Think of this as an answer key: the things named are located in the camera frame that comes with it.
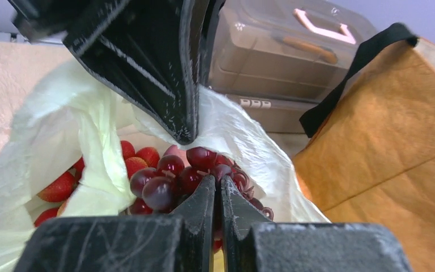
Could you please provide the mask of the toy grape bunch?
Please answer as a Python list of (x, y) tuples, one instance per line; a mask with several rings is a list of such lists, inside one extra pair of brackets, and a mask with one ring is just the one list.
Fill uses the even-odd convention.
[(250, 184), (249, 176), (234, 160), (203, 147), (184, 151), (175, 145), (170, 146), (163, 155), (159, 156), (157, 166), (141, 169), (129, 178), (130, 189), (136, 196), (136, 200), (124, 211), (125, 214), (158, 213), (158, 210), (149, 207), (143, 198), (143, 189), (152, 178), (165, 177), (172, 182), (173, 203), (161, 210), (162, 214), (169, 214), (195, 192), (205, 176), (213, 175), (218, 179), (227, 175), (231, 177), (238, 191), (248, 202), (269, 220), (273, 220), (272, 208), (265, 207), (254, 197), (254, 187)]

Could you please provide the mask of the toy lychee bunch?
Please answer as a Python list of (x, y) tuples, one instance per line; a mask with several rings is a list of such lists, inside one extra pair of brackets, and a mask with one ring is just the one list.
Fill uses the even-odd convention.
[[(159, 153), (154, 147), (144, 147), (136, 151), (129, 141), (121, 141), (121, 150), (128, 178), (141, 169), (157, 166), (160, 159)], [(62, 215), (68, 199), (79, 184), (84, 167), (84, 159), (80, 158), (68, 171), (61, 174), (37, 194), (45, 202), (60, 203), (61, 205), (43, 211), (34, 222), (36, 227), (50, 218)]]

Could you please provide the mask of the green plastic grocery bag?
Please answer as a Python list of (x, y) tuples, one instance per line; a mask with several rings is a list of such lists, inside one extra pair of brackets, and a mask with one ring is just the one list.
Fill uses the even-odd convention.
[[(0, 71), (0, 271), (11, 271), (34, 233), (27, 203), (79, 158), (89, 161), (67, 216), (117, 215), (132, 201), (118, 131), (159, 147), (174, 139), (147, 113), (93, 78), (76, 60), (22, 69), (32, 91)], [(235, 160), (281, 222), (326, 222), (303, 195), (287, 154), (238, 104), (199, 89), (193, 146)]]

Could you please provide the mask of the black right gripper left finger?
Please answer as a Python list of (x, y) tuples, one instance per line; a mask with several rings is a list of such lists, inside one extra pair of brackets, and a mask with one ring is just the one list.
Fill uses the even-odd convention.
[(170, 214), (63, 217), (39, 226), (16, 271), (212, 271), (215, 179)]

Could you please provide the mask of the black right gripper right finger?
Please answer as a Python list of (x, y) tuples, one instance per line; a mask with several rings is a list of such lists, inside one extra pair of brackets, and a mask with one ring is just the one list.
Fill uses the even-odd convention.
[(221, 180), (226, 271), (412, 271), (400, 242), (370, 223), (277, 223)]

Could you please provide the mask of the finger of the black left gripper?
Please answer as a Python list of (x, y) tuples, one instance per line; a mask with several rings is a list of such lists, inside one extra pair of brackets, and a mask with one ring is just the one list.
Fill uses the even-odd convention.
[(198, 136), (198, 88), (207, 83), (223, 1), (13, 0), (31, 42), (61, 32), (98, 81), (153, 117), (179, 144)]

